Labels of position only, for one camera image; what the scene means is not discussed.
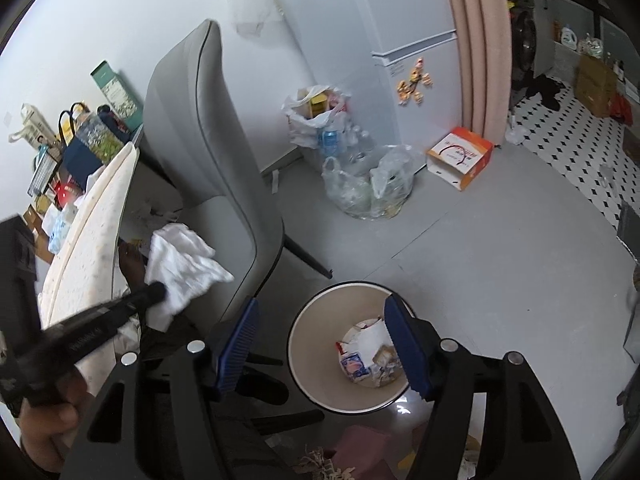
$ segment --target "curtain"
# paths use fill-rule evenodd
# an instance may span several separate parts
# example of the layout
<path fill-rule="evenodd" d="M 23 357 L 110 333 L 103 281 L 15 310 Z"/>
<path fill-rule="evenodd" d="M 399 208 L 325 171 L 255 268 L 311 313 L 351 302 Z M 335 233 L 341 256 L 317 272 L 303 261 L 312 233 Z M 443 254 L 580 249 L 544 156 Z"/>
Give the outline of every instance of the curtain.
<path fill-rule="evenodd" d="M 450 1 L 458 32 L 463 126 L 501 144 L 511 91 L 507 0 Z"/>

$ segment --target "hand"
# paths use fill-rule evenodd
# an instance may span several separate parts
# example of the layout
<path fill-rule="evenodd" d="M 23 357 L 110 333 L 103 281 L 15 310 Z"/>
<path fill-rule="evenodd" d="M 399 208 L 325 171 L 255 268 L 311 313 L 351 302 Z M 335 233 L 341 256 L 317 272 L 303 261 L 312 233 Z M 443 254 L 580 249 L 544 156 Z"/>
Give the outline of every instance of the hand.
<path fill-rule="evenodd" d="M 145 264 L 142 261 L 142 254 L 134 245 L 126 242 L 119 244 L 118 260 L 120 271 L 131 290 L 145 284 Z"/>
<path fill-rule="evenodd" d="M 25 452 L 37 466 L 52 473 L 62 471 L 64 459 L 51 438 L 78 426 L 80 417 L 76 406 L 90 395 L 77 369 L 61 381 L 58 389 L 69 404 L 32 408 L 24 399 L 18 419 Z"/>

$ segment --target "fridge magnet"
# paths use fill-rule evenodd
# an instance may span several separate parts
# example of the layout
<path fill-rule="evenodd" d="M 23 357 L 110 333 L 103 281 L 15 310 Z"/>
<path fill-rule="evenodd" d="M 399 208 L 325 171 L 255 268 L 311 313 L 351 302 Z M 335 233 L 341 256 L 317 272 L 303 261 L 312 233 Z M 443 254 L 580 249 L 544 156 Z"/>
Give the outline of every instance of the fridge magnet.
<path fill-rule="evenodd" d="M 422 70 L 424 68 L 424 59 L 419 57 L 418 61 L 415 62 L 415 66 L 411 69 L 411 73 L 409 74 L 409 82 L 402 80 L 396 86 L 396 91 L 398 92 L 398 104 L 400 106 L 406 106 L 406 104 L 411 100 L 413 96 L 414 101 L 417 105 L 421 105 L 424 99 L 424 95 L 422 92 L 418 92 L 417 88 L 420 82 L 422 82 L 425 86 L 433 85 L 433 81 L 431 80 L 431 76 L 428 73 L 423 73 Z"/>

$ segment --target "checkered tile floor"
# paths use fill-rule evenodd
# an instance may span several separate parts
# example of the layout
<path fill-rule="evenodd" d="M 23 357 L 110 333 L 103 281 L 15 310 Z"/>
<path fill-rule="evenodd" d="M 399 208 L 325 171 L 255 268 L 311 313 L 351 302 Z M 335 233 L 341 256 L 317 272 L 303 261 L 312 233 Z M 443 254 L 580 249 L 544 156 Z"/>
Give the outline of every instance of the checkered tile floor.
<path fill-rule="evenodd" d="M 622 151 L 625 127 L 591 115 L 566 86 L 556 95 L 559 112 L 544 107 L 540 94 L 516 106 L 516 122 L 528 130 L 523 145 L 564 175 L 617 228 L 621 199 L 640 214 L 640 169 Z"/>

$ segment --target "chair leg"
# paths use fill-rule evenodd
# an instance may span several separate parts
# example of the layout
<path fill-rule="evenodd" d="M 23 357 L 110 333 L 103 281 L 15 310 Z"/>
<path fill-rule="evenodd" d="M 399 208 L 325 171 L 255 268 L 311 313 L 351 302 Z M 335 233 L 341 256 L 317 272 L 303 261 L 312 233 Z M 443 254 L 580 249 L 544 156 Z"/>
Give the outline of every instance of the chair leg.
<path fill-rule="evenodd" d="M 305 426 L 317 424 L 323 420 L 324 412 L 322 410 L 310 410 L 309 412 L 292 413 L 290 415 L 252 418 L 251 422 L 258 433 L 262 436 L 267 436 L 283 431 L 304 428 Z"/>
<path fill-rule="evenodd" d="M 246 357 L 246 362 L 252 365 L 271 365 L 271 366 L 283 366 L 284 362 L 280 359 L 274 359 L 273 357 L 267 357 L 266 355 L 254 354 L 249 352 Z"/>
<path fill-rule="evenodd" d="M 284 248 L 327 279 L 330 280 L 334 276 L 334 273 L 331 270 L 324 267 L 318 260 L 311 256 L 311 254 L 307 253 L 287 235 L 284 235 Z"/>
<path fill-rule="evenodd" d="M 281 406 L 289 399 L 289 389 L 285 383 L 249 366 L 242 368 L 236 393 L 274 406 Z"/>

